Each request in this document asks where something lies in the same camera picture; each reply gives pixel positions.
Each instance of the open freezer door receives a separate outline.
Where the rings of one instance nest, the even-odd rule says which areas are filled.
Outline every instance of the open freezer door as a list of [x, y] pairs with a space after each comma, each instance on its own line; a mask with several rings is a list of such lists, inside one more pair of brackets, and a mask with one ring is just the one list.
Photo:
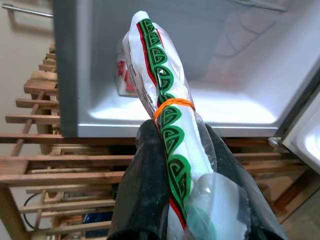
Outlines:
[[320, 93], [310, 101], [283, 144], [320, 174]]

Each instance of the orange rubber band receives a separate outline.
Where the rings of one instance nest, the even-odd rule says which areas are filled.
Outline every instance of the orange rubber band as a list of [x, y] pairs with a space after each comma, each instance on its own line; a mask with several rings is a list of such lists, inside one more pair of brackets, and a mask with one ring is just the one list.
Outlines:
[[153, 117], [154, 120], [157, 120], [157, 118], [159, 117], [159, 115], [162, 113], [162, 111], [165, 109], [165, 107], [171, 105], [171, 104], [177, 104], [177, 105], [181, 105], [181, 106], [188, 106], [188, 107], [192, 107], [192, 109], [195, 111], [195, 105], [186, 99], [183, 98], [169, 98], [168, 100], [166, 100], [164, 103], [162, 103], [158, 109], [155, 111]]

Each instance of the wooden rack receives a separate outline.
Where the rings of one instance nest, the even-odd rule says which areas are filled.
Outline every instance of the wooden rack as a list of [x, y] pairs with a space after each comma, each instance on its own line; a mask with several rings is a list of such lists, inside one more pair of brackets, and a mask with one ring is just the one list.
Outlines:
[[[75, 234], [107, 229], [110, 221], [82, 223], [88, 213], [110, 212], [115, 205], [112, 185], [118, 184], [135, 154], [134, 138], [64, 138], [60, 135], [55, 46], [24, 85], [30, 99], [17, 99], [27, 115], [9, 114], [10, 124], [24, 124], [21, 133], [1, 133], [0, 143], [15, 144], [11, 156], [0, 157], [0, 218], [12, 240], [72, 239]], [[29, 133], [37, 126], [38, 134]], [[225, 138], [234, 156], [256, 179], [263, 193], [284, 191], [269, 204], [282, 223], [320, 188], [320, 178], [295, 155], [275, 149], [266, 138]], [[42, 155], [20, 156], [24, 144], [39, 144]], [[265, 179], [292, 176], [283, 182], [264, 184]], [[27, 187], [39, 194], [39, 204], [16, 206], [10, 187]], [[27, 231], [21, 214], [36, 213], [34, 230]], [[52, 227], [39, 229], [41, 219]]]

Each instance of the white freezer wall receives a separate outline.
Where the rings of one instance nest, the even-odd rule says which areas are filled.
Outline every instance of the white freezer wall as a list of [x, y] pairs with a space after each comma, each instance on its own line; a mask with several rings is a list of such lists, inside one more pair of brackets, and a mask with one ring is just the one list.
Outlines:
[[[82, 17], [87, 29], [81, 30], [86, 37], [79, 46], [87, 69], [78, 74], [79, 135], [134, 137], [149, 118], [138, 99], [119, 96], [115, 87], [117, 44], [138, 10], [146, 10], [172, 38], [206, 123], [226, 137], [274, 135], [318, 69], [320, 56], [320, 0], [277, 3], [286, 11], [225, 0], [137, 0], [110, 9], [107, 3], [87, 5], [92, 16]], [[117, 11], [121, 17], [112, 15]], [[103, 14], [112, 17], [114, 26], [106, 27], [111, 35], [99, 31], [97, 16]], [[91, 65], [85, 56], [94, 56]]]

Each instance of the black wire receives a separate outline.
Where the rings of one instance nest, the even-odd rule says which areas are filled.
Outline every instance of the black wire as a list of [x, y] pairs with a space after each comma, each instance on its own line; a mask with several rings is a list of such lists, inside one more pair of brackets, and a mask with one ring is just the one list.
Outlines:
[[[39, 195], [39, 193], [34, 193], [34, 194], [31, 195], [30, 197], [28, 197], [28, 199], [25, 200], [23, 206], [26, 206], [26, 205], [28, 204], [28, 202], [29, 202], [31, 199], [33, 199], [35, 196], [37, 196], [37, 195]], [[22, 214], [22, 215], [23, 215], [23, 219], [24, 219], [25, 223], [26, 223], [30, 228], [32, 228], [32, 229], [34, 230], [34, 229], [35, 229], [35, 226], [33, 226], [33, 225], [28, 221], [28, 219], [27, 219], [27, 217], [26, 217], [26, 214], [24, 213], [24, 214]]]

